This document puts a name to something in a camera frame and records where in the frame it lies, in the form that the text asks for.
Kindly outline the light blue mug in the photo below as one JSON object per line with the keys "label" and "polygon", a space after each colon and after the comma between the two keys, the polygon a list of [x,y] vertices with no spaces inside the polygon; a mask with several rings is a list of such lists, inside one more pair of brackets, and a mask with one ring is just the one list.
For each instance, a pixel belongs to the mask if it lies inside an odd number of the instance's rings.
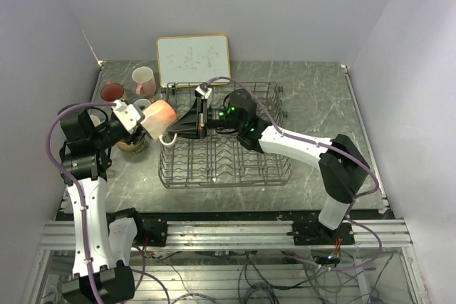
{"label": "light blue mug", "polygon": [[90,119],[95,127],[101,124],[100,119],[96,115],[90,115]]}

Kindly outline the beige brown mug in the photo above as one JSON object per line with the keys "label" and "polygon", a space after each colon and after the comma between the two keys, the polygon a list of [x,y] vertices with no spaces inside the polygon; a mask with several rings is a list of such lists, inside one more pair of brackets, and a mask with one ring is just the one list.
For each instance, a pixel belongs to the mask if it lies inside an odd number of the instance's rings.
{"label": "beige brown mug", "polygon": [[116,144],[116,147],[122,152],[137,153],[145,147],[145,134],[142,134],[138,140],[134,140],[131,143],[121,140]]}

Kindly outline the pale pink mug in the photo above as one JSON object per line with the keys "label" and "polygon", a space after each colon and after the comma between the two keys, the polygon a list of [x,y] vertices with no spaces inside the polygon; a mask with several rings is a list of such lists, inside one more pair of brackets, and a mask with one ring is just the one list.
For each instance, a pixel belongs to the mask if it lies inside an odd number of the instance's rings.
{"label": "pale pink mug", "polygon": [[177,142],[177,133],[170,142],[164,140],[167,130],[177,121],[177,113],[164,100],[156,100],[143,111],[144,119],[141,126],[154,141],[159,141],[164,147],[172,147]]}

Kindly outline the salmon pink patterned mug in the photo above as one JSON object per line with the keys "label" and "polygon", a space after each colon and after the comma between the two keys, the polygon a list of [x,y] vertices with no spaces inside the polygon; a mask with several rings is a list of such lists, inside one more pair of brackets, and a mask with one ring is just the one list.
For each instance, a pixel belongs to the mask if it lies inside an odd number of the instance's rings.
{"label": "salmon pink patterned mug", "polygon": [[151,106],[155,102],[155,99],[149,100],[147,98],[141,98],[134,102],[134,105],[144,111],[146,108]]}

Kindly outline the light pink faceted mug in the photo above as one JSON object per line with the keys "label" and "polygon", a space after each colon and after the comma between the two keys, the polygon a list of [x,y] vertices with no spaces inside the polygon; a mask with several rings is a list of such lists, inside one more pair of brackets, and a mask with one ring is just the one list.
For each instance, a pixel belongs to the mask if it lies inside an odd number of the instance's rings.
{"label": "light pink faceted mug", "polygon": [[156,93],[155,75],[147,66],[136,68],[132,72],[132,79],[136,84],[135,93],[140,97],[151,97]]}

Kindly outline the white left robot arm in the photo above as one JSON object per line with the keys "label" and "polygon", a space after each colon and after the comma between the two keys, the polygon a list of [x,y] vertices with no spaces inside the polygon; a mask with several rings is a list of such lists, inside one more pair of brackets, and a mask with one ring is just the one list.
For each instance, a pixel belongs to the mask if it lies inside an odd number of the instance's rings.
{"label": "white left robot arm", "polygon": [[72,279],[62,285],[69,303],[121,303],[135,294],[129,266],[130,249],[145,238],[134,208],[108,216],[105,200],[110,150],[118,142],[137,142],[145,134],[143,115],[133,105],[112,104],[111,114],[94,125],[89,110],[98,106],[69,105],[58,114],[65,140],[58,168],[73,207],[75,260]]}

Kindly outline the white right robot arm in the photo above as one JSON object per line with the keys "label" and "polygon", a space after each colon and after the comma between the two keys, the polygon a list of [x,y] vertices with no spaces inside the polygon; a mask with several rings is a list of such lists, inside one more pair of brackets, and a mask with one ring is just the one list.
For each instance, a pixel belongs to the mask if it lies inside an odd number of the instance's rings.
{"label": "white right robot arm", "polygon": [[211,97],[211,88],[197,87],[192,107],[169,127],[169,133],[202,140],[210,130],[229,130],[247,150],[285,156],[314,167],[320,171],[327,193],[313,228],[314,236],[324,244],[336,239],[339,226],[371,171],[351,139],[342,134],[317,138],[285,130],[271,116],[261,118],[257,110],[264,105],[243,88],[232,91],[221,110],[211,108]]}

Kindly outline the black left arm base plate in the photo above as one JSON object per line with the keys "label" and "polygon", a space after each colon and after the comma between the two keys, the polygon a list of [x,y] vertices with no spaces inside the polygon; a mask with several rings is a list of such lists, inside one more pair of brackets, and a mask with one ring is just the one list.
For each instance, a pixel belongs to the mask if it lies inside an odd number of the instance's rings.
{"label": "black left arm base plate", "polygon": [[168,224],[158,216],[140,216],[136,244],[142,247],[164,247],[167,241]]}

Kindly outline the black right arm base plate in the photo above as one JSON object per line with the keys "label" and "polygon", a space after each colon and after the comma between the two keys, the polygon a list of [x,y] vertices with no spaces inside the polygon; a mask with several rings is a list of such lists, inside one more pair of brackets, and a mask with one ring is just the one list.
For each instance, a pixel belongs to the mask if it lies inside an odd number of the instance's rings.
{"label": "black right arm base plate", "polygon": [[349,223],[342,223],[336,230],[330,230],[317,220],[294,221],[290,235],[296,246],[353,245],[353,229]]}

